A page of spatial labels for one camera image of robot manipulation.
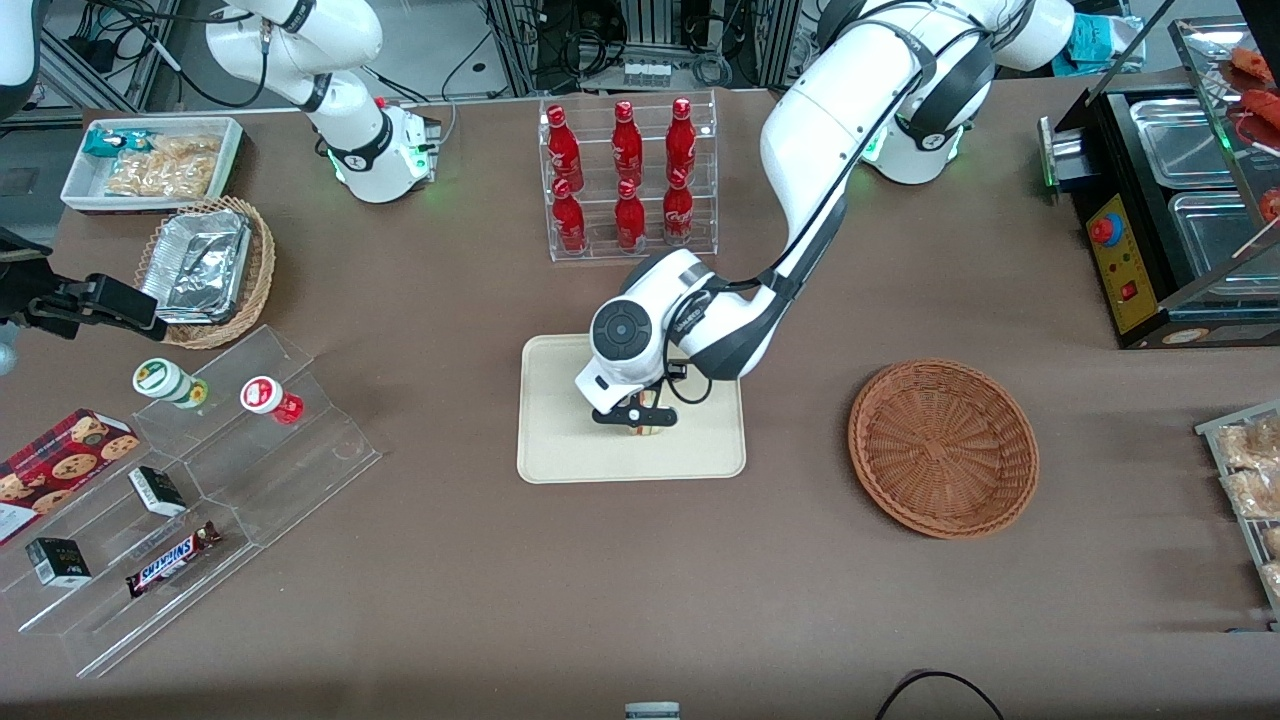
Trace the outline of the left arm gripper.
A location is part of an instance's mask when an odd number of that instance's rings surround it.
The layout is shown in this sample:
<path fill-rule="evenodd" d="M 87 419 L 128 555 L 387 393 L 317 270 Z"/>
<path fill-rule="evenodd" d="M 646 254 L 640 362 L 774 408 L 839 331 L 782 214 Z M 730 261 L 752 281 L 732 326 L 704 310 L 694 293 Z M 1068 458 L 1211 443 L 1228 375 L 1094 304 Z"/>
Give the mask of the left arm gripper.
<path fill-rule="evenodd" d="M 613 382 L 604 366 L 591 360 L 576 377 L 575 386 L 590 405 L 590 419 L 600 427 L 622 430 L 664 430 L 678 423 L 678 410 L 660 402 L 662 380 L 649 386 Z"/>

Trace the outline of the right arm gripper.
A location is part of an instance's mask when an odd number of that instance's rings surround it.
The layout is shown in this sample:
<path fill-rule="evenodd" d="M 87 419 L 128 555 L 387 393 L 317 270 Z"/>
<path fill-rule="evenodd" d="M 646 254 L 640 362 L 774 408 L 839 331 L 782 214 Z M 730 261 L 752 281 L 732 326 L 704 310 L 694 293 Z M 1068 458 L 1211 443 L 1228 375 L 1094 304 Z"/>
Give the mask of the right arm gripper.
<path fill-rule="evenodd" d="M 1 324 L 45 331 L 73 340 L 82 325 L 104 324 L 161 342 L 168 324 L 157 300 L 110 275 L 86 278 L 86 307 L 67 292 L 72 282 L 56 274 L 44 255 L 3 255 Z"/>

